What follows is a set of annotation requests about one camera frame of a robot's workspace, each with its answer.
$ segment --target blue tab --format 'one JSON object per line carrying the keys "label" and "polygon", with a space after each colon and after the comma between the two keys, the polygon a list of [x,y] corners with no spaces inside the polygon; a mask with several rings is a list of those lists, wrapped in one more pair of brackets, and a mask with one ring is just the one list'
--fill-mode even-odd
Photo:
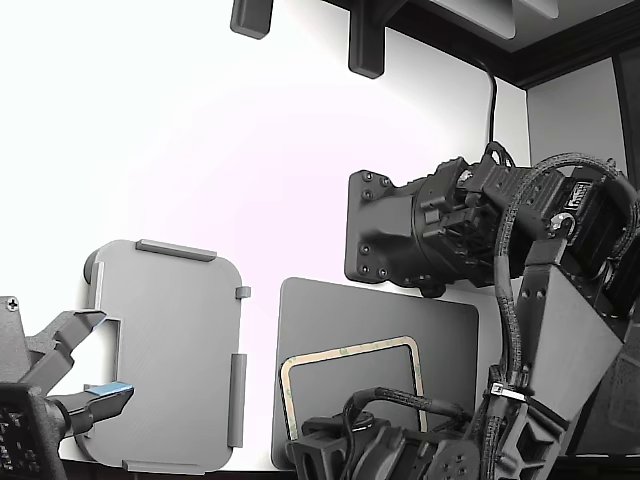
{"label": "blue tab", "polygon": [[104,397],[107,395],[115,395],[116,393],[126,392],[128,390],[133,390],[133,385],[129,385],[127,383],[113,382],[107,385],[102,385],[100,387],[93,387],[87,390],[89,393],[93,393],[94,395],[98,395],[100,397]]}

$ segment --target screw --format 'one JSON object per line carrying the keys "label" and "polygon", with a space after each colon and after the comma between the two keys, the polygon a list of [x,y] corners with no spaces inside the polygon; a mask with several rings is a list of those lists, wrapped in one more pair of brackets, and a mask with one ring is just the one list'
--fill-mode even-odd
{"label": "screw", "polygon": [[7,300],[7,310],[10,312],[17,312],[19,307],[18,299],[15,297],[9,297]]}

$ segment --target robotic arm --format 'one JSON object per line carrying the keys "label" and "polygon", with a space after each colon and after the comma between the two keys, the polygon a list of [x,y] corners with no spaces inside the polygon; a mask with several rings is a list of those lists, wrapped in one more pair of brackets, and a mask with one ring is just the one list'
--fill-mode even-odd
{"label": "robotic arm", "polygon": [[0,298],[0,479],[65,480],[62,439],[122,413],[133,395],[124,383],[47,397],[73,367],[73,350],[106,318],[98,310],[64,312],[25,337],[17,299]]}
{"label": "robotic arm", "polygon": [[[567,177],[561,167],[575,169]],[[289,446],[299,478],[547,478],[623,345],[640,294],[639,221],[626,178],[579,154],[517,168],[491,142],[479,163],[458,158],[403,187],[353,174],[346,276],[431,298],[459,280],[495,285],[503,354],[473,417],[409,396],[404,405],[451,418],[431,432],[364,412],[369,401],[389,401],[386,389],[356,393],[333,419],[311,419]],[[516,301],[511,279],[520,276]]]}

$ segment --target mounting bracket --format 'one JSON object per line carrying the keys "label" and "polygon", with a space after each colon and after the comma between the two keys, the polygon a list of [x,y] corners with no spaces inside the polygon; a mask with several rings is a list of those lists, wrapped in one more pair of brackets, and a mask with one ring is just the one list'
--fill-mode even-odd
{"label": "mounting bracket", "polygon": [[260,40],[271,29],[273,0],[234,0],[231,30]]}
{"label": "mounting bracket", "polygon": [[354,0],[349,31],[349,70],[368,78],[384,73],[385,27],[407,0]]}

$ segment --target white backdrop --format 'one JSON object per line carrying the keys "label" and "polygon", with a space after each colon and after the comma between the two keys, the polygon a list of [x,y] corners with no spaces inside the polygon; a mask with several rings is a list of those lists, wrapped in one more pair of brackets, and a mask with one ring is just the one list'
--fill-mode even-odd
{"label": "white backdrop", "polygon": [[[352,172],[367,168],[399,185],[458,155],[479,160],[489,84],[392,31],[385,75],[354,75],[348,14],[319,0],[276,0],[262,41],[230,31],[231,6],[0,3],[0,294],[19,298],[34,334],[84,306],[84,261],[111,240],[230,259],[253,298],[243,303],[240,342],[249,354],[245,448],[226,468],[257,470],[272,468],[282,281],[347,283]],[[496,131],[528,165],[525,93],[503,83]],[[447,295],[481,313],[484,382],[499,355],[495,302],[464,289]],[[107,329],[96,332],[54,393],[110,381],[109,350]],[[81,458],[69,441],[62,453]]]}

